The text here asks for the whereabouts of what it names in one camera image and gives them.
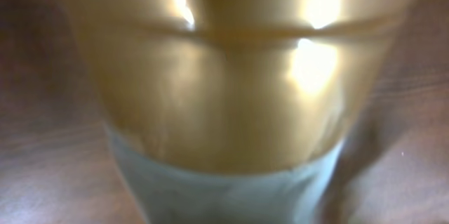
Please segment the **white tube gold cap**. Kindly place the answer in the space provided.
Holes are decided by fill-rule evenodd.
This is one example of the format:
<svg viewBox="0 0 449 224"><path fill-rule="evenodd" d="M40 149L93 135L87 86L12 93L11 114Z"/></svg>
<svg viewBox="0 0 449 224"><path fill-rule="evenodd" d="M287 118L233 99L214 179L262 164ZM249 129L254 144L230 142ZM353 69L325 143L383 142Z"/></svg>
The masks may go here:
<svg viewBox="0 0 449 224"><path fill-rule="evenodd" d="M413 0L62 0L147 223L310 223Z"/></svg>

